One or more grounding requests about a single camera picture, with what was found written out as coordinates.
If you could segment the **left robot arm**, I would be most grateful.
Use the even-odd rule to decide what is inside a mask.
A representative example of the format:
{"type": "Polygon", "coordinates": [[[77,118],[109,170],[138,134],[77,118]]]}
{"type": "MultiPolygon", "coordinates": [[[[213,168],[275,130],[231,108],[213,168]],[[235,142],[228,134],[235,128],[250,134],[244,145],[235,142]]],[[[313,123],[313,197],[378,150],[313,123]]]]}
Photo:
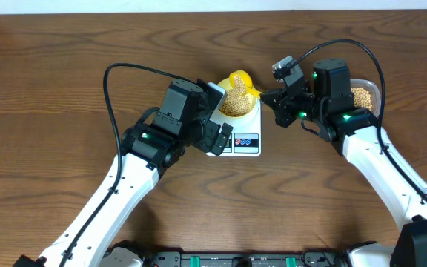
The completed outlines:
{"type": "Polygon", "coordinates": [[[146,110],[116,138],[110,170],[63,235],[35,260],[20,256],[16,266],[98,266],[133,209],[188,146],[222,153],[233,128],[211,116],[226,96],[212,82],[174,79],[161,107],[146,110]]]}

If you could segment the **clear plastic container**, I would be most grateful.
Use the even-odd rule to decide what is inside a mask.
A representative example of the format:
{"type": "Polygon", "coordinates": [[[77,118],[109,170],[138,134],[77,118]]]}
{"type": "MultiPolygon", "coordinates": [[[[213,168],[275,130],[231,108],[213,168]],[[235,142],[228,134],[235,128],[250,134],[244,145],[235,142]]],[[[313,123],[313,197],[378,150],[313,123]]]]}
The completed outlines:
{"type": "Polygon", "coordinates": [[[354,95],[354,106],[367,108],[376,117],[380,115],[381,95],[378,87],[365,79],[352,79],[351,92],[354,95]]]}

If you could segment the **soybeans in bowl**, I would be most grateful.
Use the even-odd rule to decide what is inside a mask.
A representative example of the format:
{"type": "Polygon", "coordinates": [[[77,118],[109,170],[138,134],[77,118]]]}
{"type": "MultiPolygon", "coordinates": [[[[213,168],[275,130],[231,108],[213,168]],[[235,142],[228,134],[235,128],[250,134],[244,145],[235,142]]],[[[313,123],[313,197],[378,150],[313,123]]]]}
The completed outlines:
{"type": "Polygon", "coordinates": [[[251,109],[251,101],[245,94],[235,90],[228,91],[228,95],[220,108],[220,112],[226,116],[244,116],[251,109]]]}

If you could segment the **pale yellow bowl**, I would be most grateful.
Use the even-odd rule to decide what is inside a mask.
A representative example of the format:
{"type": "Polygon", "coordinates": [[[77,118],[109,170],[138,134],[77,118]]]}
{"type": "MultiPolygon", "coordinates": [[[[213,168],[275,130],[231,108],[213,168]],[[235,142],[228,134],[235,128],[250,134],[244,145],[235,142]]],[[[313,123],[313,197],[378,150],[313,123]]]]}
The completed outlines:
{"type": "MultiPolygon", "coordinates": [[[[219,84],[218,84],[219,86],[221,86],[221,87],[223,87],[224,89],[226,89],[226,92],[228,93],[228,91],[230,91],[230,90],[234,90],[232,87],[231,87],[231,84],[230,84],[230,82],[229,82],[229,78],[227,78],[227,79],[223,79],[219,84]]],[[[248,113],[250,113],[253,109],[254,109],[254,106],[255,106],[255,104],[256,104],[256,98],[255,97],[253,97],[253,96],[251,96],[251,95],[246,95],[246,96],[248,96],[249,97],[249,99],[250,99],[250,101],[251,101],[251,109],[250,109],[250,111],[248,112],[248,113]]]]}

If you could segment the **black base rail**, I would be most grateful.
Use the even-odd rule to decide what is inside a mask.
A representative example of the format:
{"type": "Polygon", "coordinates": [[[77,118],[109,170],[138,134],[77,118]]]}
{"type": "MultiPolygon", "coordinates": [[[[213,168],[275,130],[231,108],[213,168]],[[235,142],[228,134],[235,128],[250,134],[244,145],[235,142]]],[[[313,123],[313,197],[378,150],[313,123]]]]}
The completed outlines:
{"type": "Polygon", "coordinates": [[[181,248],[143,248],[124,240],[110,248],[101,266],[115,267],[348,267],[388,266],[391,246],[374,241],[345,250],[312,248],[304,251],[267,253],[264,251],[218,252],[183,251],[181,248]]]}

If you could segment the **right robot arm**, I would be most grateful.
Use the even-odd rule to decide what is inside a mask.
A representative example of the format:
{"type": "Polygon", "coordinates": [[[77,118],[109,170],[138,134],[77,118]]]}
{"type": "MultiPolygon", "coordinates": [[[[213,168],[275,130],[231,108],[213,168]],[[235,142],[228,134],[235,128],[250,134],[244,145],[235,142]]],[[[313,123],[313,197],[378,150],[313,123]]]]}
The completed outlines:
{"type": "Polygon", "coordinates": [[[427,183],[392,145],[378,118],[355,105],[345,61],[315,62],[311,82],[290,56],[272,71],[284,87],[260,99],[274,111],[276,123],[287,128],[297,119],[313,122],[319,128],[315,135],[368,180],[400,232],[394,246],[367,242],[346,249],[337,266],[427,266],[427,183]]]}

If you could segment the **soybeans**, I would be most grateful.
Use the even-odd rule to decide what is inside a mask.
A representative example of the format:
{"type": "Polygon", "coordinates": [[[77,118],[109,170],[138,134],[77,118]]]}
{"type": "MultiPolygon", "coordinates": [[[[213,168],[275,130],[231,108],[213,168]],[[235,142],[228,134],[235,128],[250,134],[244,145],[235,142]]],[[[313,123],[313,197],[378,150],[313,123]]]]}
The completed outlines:
{"type": "Polygon", "coordinates": [[[226,116],[244,116],[251,109],[251,101],[245,94],[235,90],[228,91],[228,95],[220,108],[220,112],[226,116]]]}
{"type": "Polygon", "coordinates": [[[372,111],[371,94],[365,88],[351,88],[354,94],[354,106],[357,108],[367,108],[372,111]]]}
{"type": "Polygon", "coordinates": [[[234,77],[234,86],[233,89],[238,93],[238,94],[246,94],[247,93],[247,86],[245,84],[245,82],[243,81],[241,76],[235,76],[234,77]]]}

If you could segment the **yellow plastic measuring scoop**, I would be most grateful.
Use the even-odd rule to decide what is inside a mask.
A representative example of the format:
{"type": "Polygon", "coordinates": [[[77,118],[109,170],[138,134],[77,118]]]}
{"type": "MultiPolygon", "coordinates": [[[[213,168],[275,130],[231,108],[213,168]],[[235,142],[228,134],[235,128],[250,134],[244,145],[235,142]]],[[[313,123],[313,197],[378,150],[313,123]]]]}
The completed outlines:
{"type": "Polygon", "coordinates": [[[253,81],[252,81],[251,77],[243,70],[234,71],[233,73],[231,73],[229,75],[229,82],[230,82],[232,88],[234,86],[234,77],[235,76],[241,76],[243,81],[245,82],[245,84],[247,86],[247,93],[244,95],[251,95],[257,99],[260,99],[260,95],[262,93],[254,88],[253,81]]]}

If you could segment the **white digital kitchen scale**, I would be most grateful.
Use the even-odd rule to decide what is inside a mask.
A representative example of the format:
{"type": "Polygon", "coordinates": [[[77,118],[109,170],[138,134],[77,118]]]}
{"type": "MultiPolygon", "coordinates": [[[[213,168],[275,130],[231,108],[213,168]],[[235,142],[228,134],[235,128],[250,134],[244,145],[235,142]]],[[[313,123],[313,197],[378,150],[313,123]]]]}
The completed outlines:
{"type": "Polygon", "coordinates": [[[261,102],[256,99],[254,109],[241,117],[229,117],[215,111],[212,120],[233,127],[225,149],[220,156],[256,157],[262,152],[261,102]]]}

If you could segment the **soybeans in container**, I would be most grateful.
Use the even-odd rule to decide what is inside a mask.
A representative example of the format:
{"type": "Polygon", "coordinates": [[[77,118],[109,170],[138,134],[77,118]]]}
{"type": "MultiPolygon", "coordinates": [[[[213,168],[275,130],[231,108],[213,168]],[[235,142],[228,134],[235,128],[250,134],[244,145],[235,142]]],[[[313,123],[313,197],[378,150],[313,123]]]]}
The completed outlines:
{"type": "Polygon", "coordinates": [[[367,108],[372,111],[371,94],[365,88],[351,88],[354,94],[354,106],[357,108],[367,108]]]}

